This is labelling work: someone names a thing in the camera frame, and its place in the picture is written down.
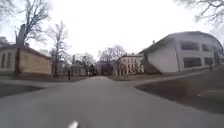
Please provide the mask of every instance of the overcast sky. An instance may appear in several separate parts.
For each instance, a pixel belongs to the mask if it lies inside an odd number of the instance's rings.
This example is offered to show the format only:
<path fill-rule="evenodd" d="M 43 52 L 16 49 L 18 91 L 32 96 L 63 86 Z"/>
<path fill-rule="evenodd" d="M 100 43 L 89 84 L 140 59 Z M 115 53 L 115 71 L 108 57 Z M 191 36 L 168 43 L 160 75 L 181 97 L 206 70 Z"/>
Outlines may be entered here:
<path fill-rule="evenodd" d="M 193 22 L 193 14 L 172 0 L 52 0 L 51 24 L 62 20 L 69 30 L 70 54 L 98 51 L 119 44 L 139 52 L 169 33 L 208 31 Z M 1 35 L 14 42 L 15 24 L 4 25 Z M 51 45 L 31 47 L 50 49 Z"/>

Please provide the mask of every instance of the grass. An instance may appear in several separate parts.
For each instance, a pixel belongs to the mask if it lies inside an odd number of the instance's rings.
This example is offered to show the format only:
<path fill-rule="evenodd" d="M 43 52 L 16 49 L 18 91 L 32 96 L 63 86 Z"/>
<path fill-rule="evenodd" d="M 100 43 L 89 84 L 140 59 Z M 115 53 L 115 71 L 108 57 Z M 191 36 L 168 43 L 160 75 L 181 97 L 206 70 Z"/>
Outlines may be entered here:
<path fill-rule="evenodd" d="M 16 94 L 21 94 L 21 93 L 31 92 L 31 91 L 37 91 L 40 89 L 42 88 L 0 83 L 0 97 L 16 95 Z"/>
<path fill-rule="evenodd" d="M 197 76 L 139 85 L 148 93 L 213 113 L 224 114 L 224 69 Z"/>

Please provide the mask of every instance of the chimney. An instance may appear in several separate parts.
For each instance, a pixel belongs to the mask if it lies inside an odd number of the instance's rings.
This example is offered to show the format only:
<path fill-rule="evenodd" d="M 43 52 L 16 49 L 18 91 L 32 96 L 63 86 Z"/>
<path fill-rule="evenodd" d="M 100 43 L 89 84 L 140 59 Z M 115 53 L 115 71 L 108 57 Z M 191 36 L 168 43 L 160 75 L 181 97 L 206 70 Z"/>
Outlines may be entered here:
<path fill-rule="evenodd" d="M 25 43 L 25 47 L 26 47 L 26 48 L 29 48 L 30 45 L 29 45 L 28 43 Z"/>

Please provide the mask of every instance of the asphalt road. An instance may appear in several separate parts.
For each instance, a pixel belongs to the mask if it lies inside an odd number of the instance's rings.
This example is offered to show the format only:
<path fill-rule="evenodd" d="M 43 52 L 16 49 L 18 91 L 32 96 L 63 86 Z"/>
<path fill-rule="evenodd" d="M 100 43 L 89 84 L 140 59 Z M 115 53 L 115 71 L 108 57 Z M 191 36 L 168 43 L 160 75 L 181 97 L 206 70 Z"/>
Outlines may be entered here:
<path fill-rule="evenodd" d="M 104 77 L 0 99 L 1 128 L 223 128 L 224 116 L 123 86 Z"/>

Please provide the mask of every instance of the tree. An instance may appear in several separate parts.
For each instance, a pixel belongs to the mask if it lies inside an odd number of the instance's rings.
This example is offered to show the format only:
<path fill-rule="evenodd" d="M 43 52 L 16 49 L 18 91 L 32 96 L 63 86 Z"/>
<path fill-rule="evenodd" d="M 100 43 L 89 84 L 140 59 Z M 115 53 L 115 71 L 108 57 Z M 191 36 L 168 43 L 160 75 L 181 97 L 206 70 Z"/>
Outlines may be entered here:
<path fill-rule="evenodd" d="M 41 24 L 44 20 L 49 18 L 49 8 L 47 1 L 44 0 L 25 0 L 25 23 L 21 25 L 19 34 L 16 34 L 16 59 L 15 72 L 17 76 L 20 71 L 20 49 L 24 47 L 24 43 L 30 39 L 37 41 L 43 40 L 43 31 Z"/>
<path fill-rule="evenodd" d="M 101 61 L 115 61 L 124 54 L 124 48 L 119 45 L 115 45 L 114 47 L 106 48 L 103 52 L 99 52 L 99 57 Z"/>
<path fill-rule="evenodd" d="M 102 74 L 111 74 L 115 62 L 125 54 L 125 50 L 119 46 L 109 47 L 99 52 L 99 58 L 102 62 Z"/>
<path fill-rule="evenodd" d="M 54 48 L 52 49 L 51 56 L 54 67 L 54 77 L 58 77 L 58 65 L 61 61 L 65 60 L 68 55 L 66 53 L 66 43 L 65 40 L 68 36 L 68 31 L 66 26 L 61 21 L 60 24 L 56 24 L 55 28 L 50 27 L 47 30 L 47 35 L 54 41 Z"/>
<path fill-rule="evenodd" d="M 11 14 L 14 7 L 12 0 L 0 0 L 0 22 L 2 22 L 6 16 Z"/>
<path fill-rule="evenodd" d="M 85 53 L 85 55 L 83 56 L 83 59 L 82 59 L 82 63 L 83 63 L 84 68 L 86 70 L 86 74 L 88 73 L 88 70 L 90 69 L 90 66 L 94 62 L 95 62 L 94 57 L 89 53 Z"/>
<path fill-rule="evenodd" d="M 123 56 L 125 54 L 125 50 L 123 47 L 121 47 L 120 45 L 115 45 L 112 48 L 113 51 L 113 58 L 115 60 L 119 59 L 121 56 Z"/>
<path fill-rule="evenodd" d="M 220 25 L 224 20 L 224 0 L 175 0 L 195 9 L 196 21 L 205 20 L 212 25 Z"/>

